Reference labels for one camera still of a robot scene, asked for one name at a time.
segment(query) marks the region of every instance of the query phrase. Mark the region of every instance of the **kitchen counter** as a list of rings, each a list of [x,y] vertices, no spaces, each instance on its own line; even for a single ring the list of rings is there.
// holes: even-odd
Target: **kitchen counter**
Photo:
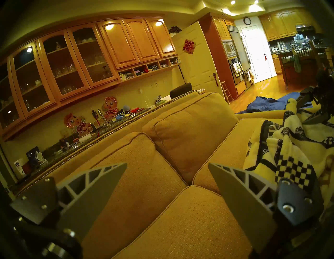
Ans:
[[[100,129],[100,135],[102,136],[103,134],[112,131],[113,129],[117,128],[118,126],[122,125],[123,123],[135,118],[136,116],[146,112],[150,110],[149,108],[144,108],[144,110],[137,112],[135,116],[132,117],[123,117],[122,119],[114,122],[112,125],[110,125],[109,127],[102,127]],[[16,195],[20,190],[22,190],[28,183],[30,183],[31,181],[33,181],[35,178],[37,178],[38,176],[40,176],[42,173],[44,173],[46,170],[48,170],[49,168],[51,168],[52,166],[54,166],[56,163],[58,163],[59,161],[61,161],[62,159],[64,159],[65,157],[69,156],[70,154],[74,153],[75,151],[77,151],[78,149],[82,148],[83,146],[87,145],[88,143],[92,142],[93,140],[97,139],[98,135],[97,133],[94,133],[92,135],[91,138],[83,141],[83,142],[79,142],[79,144],[77,146],[75,146],[74,148],[70,148],[69,150],[59,153],[59,154],[54,154],[51,157],[49,157],[47,159],[47,162],[45,162],[44,164],[40,165],[38,168],[35,168],[31,174],[29,174],[28,176],[26,176],[24,179],[20,180],[17,184],[9,186],[9,190],[13,192],[14,195]]]

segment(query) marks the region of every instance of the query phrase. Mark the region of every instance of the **couch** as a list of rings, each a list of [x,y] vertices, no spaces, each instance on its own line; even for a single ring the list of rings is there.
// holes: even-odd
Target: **couch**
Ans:
[[[242,168],[254,128],[264,119],[282,123],[283,114],[235,115],[218,93],[192,91],[101,136],[40,179],[61,182],[127,162],[82,237],[84,258],[248,258],[251,244],[207,166]]]

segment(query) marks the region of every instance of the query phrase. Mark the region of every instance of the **wooden floor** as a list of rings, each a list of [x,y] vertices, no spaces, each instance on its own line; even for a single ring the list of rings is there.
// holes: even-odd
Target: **wooden floor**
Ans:
[[[246,110],[248,104],[253,102],[256,96],[279,99],[291,92],[300,92],[306,87],[308,86],[289,84],[287,89],[283,76],[278,75],[252,85],[247,91],[241,94],[238,99],[230,102],[230,107],[235,113],[237,113]]]

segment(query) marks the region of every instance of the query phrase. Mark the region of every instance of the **microwave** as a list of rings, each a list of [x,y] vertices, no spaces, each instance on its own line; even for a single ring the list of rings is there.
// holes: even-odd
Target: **microwave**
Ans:
[[[233,41],[231,40],[222,40],[221,41],[223,46],[224,46],[224,50],[225,50],[225,54],[227,56],[227,58],[236,56],[236,50],[233,44]]]

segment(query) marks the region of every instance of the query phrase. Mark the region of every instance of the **white door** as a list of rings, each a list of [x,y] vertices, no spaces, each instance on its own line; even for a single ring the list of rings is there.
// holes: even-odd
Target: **white door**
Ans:
[[[257,25],[242,28],[245,42],[247,44],[251,62],[254,67],[256,82],[260,82],[272,77],[268,55],[263,43],[259,40],[261,38],[260,31]]]
[[[196,43],[192,55],[183,51],[186,39]],[[218,92],[224,97],[211,52],[199,22],[182,29],[181,32],[172,37],[172,41],[180,57],[180,68],[186,83],[191,83],[194,90],[204,88],[206,93]],[[218,87],[214,77],[212,77],[213,73],[216,73]]]

